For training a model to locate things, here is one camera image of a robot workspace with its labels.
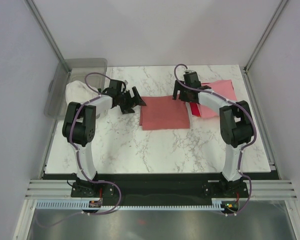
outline wall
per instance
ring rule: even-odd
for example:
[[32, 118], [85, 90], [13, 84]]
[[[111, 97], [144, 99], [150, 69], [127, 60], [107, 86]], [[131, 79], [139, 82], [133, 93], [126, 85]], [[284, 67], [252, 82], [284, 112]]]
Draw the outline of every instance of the wall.
[[300, 201], [300, 0], [289, 2], [249, 75], [280, 173]]
[[280, 0], [34, 0], [65, 59], [245, 65]]
[[58, 61], [22, 0], [0, 0], [0, 240], [12, 239], [51, 120], [44, 117]]

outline table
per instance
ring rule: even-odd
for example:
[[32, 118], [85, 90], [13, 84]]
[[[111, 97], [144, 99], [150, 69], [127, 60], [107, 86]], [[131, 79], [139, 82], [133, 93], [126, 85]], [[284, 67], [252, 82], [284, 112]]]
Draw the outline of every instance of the table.
[[[238, 101], [245, 100], [250, 104], [238, 65], [196, 65], [189, 66], [189, 69], [198, 73], [202, 83], [231, 79]], [[112, 79], [127, 80], [127, 89], [136, 86], [141, 96], [158, 97], [172, 95], [175, 84], [173, 71], [174, 66], [108, 67], [107, 75]], [[182, 77], [182, 67], [177, 73]], [[96, 120], [91, 145], [98, 173], [222, 171], [226, 145], [220, 135], [218, 117], [202, 119], [193, 116], [191, 129], [143, 131], [139, 126], [140, 107], [134, 110], [135, 114], [122, 115], [120, 108], [115, 107]], [[63, 121], [59, 121], [47, 157], [46, 174], [77, 172], [75, 154], [62, 136], [62, 126]], [[258, 126], [257, 133], [255, 144], [244, 150], [244, 172], [270, 172]]]

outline white marble tabletop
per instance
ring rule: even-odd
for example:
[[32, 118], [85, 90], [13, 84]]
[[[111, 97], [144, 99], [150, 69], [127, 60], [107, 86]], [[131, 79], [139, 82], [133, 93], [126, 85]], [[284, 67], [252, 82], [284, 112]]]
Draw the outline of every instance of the white marble tabletop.
[[[231, 79], [237, 100], [250, 103], [238, 65], [199, 65], [189, 69], [198, 73], [202, 83]], [[182, 70], [181, 67], [178, 71], [180, 77]], [[136, 86], [141, 96], [158, 97], [173, 94], [173, 71], [174, 66], [108, 67], [107, 75], [127, 80], [127, 89]], [[226, 145], [220, 134], [218, 117], [193, 116], [191, 129], [143, 131], [139, 126], [140, 107], [134, 110], [135, 114], [122, 115], [120, 108], [115, 107], [96, 120], [92, 155], [98, 173], [222, 171]], [[77, 172], [75, 154], [62, 136], [62, 126], [63, 121], [60, 121], [54, 133], [46, 174]], [[270, 172], [259, 130], [255, 144], [244, 150], [242, 169], [244, 172]]]

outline red fabric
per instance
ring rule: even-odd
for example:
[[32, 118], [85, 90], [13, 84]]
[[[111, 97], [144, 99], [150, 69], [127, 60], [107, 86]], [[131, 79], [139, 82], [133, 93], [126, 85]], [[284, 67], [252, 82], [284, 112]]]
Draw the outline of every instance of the red fabric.
[[189, 129], [190, 120], [186, 103], [172, 96], [143, 96], [146, 106], [141, 106], [142, 130]]
[[[216, 93], [224, 96], [229, 100], [237, 101], [237, 97], [231, 80], [218, 80], [204, 85], [210, 86]], [[198, 109], [203, 119], [212, 118], [219, 115], [207, 106], [198, 104]]]
[[198, 105], [194, 102], [190, 102], [191, 113], [193, 116], [201, 117]]

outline gray floor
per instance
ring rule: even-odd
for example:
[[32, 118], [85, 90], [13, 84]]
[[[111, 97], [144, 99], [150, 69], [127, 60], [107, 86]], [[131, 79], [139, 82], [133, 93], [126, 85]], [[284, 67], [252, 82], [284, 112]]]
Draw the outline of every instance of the gray floor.
[[[52, 224], [73, 210], [37, 210]], [[33, 240], [294, 240], [283, 202], [250, 202], [238, 216], [208, 211], [121, 210], [109, 215], [76, 215], [48, 229], [32, 224]]]

